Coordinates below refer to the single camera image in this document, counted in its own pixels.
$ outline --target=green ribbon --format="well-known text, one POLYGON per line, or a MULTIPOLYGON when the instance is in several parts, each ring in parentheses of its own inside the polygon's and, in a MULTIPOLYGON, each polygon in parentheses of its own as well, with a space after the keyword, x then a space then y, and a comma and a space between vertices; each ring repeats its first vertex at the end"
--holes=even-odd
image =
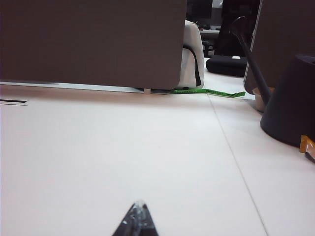
POLYGON ((227 93, 227 92, 220 92, 220 91, 215 91, 211 89, 187 89, 187 90, 178 90, 178 89, 173 89, 171 90, 171 94, 189 94, 189 93, 206 93, 206 94, 214 94, 214 95, 219 95, 219 96, 224 96, 224 97, 241 97, 245 95, 245 92, 236 92, 236 93, 227 93))

